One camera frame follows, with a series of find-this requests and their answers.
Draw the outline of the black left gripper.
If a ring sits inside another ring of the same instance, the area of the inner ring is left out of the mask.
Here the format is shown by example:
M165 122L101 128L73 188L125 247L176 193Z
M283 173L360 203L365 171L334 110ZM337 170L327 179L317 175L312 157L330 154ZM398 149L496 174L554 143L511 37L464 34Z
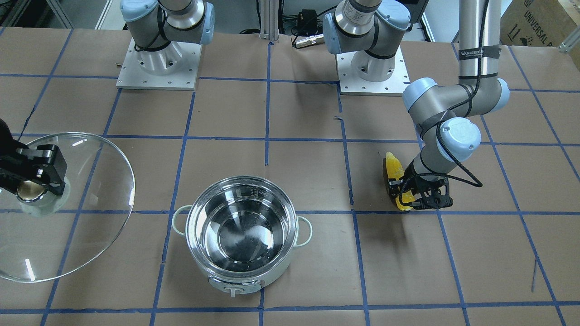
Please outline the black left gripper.
M404 180L401 192L410 190L412 195L399 195L399 180L385 170L385 185L389 197L396 197L396 206L401 211L441 209L453 205L449 195L448 178L444 176L439 176L434 181L425 180L420 176L411 177Z

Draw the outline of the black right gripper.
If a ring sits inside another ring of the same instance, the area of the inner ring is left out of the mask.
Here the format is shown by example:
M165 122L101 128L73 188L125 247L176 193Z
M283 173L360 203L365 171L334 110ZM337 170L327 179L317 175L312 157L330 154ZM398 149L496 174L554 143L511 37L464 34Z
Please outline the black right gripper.
M34 149L15 140L4 120L0 120L0 187L16 191L25 181L32 181L62 196L66 183L67 163L54 144L42 144Z

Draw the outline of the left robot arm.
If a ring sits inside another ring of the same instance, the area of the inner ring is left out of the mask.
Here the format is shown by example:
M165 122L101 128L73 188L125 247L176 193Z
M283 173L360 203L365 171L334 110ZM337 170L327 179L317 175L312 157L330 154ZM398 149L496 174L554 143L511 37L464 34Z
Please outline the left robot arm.
M439 86L424 77L402 93L425 145L406 168L386 153L386 190L400 211L452 206L448 180L456 167L469 176L466 184L482 187L463 165L481 142L469 118L501 109L510 97L507 83L498 77L501 2L462 0L459 10L458 83ZM410 23L410 11L396 0L343 0L323 18L324 41L331 54L353 52L353 66L363 80L381 82L394 67Z

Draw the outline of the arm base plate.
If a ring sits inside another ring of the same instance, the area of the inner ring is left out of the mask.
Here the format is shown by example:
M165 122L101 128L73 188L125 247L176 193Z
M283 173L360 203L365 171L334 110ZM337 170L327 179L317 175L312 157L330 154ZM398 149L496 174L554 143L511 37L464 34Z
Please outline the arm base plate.
M172 42L157 52L135 50L132 39L116 86L120 89L194 91L203 46Z
M385 60L364 50L335 57L342 95L401 96L411 83L401 48Z

